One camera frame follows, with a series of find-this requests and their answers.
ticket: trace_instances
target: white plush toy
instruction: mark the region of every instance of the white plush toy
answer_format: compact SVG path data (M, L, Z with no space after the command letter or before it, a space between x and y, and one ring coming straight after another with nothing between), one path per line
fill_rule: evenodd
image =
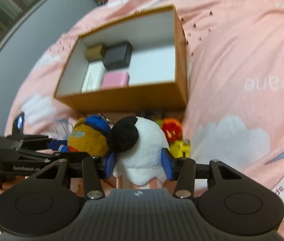
M144 186L153 178L161 183L166 180L161 150L169 148L169 144L155 122L135 116L125 117L115 123L106 142L117 153L115 177L125 175L136 186Z

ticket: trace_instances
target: cloud print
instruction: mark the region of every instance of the cloud print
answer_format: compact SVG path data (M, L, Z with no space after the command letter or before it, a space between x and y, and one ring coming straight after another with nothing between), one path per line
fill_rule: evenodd
M191 147L191 158L197 163L219 159L243 170L270 152L270 139L262 129L248 130L239 117L225 116L218 124L199 126Z
M31 125L56 114L52 99L39 94L29 97L22 105L22 111L25 113L25 122Z
M54 64L55 62L57 62L58 60L60 60L60 56L59 55L55 55L52 56L51 54L49 54L48 52L46 52L45 54L42 55L42 57L40 57L40 59L35 63L32 71L37 70L47 64Z

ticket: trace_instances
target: yellow plush toy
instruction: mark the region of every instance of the yellow plush toy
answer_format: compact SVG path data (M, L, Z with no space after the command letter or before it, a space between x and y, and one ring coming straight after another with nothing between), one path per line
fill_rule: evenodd
M191 143L190 140L176 140L170 145L170 152L175 158L190 157Z
M109 124L100 115L81 118L74 125L67 140L67 146L60 145L60 152L87 152L91 156L104 156L109 150L106 136L110 131Z

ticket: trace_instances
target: red plush toy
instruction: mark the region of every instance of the red plush toy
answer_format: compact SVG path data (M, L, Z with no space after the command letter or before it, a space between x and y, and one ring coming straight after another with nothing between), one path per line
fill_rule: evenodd
M162 130L169 143L182 139L182 125L175 118L165 118L162 123Z

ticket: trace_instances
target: circular pad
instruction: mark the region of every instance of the circular pad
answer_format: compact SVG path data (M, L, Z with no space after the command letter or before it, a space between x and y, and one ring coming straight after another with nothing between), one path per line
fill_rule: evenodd
M79 198L58 182L25 180L0 195L0 230L38 237L71 223L80 212Z
M260 210L262 202L252 194L235 193L225 199L225 205L236 214L250 215Z
M53 204L50 196L42 193L30 193L19 197L15 207L22 214L39 215L49 210Z
M197 202L202 217L216 228L239 236L256 236L278 229L284 205L258 183L222 180Z

